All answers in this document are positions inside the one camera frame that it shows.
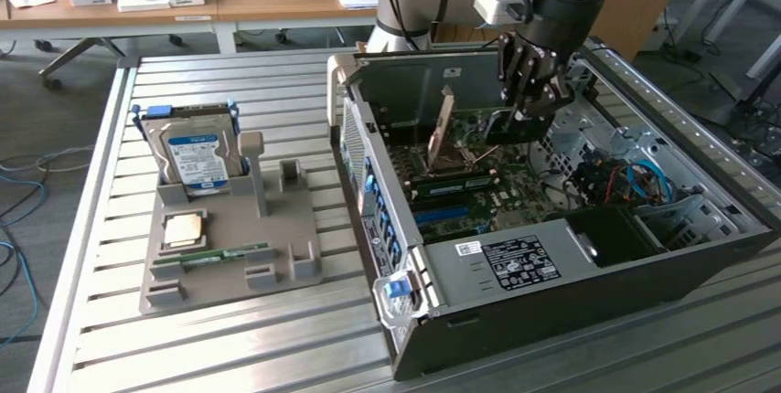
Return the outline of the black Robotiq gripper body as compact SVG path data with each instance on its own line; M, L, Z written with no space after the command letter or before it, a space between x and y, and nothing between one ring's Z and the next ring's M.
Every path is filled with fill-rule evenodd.
M604 7L604 0L533 0L533 20L520 36L568 60L584 44Z

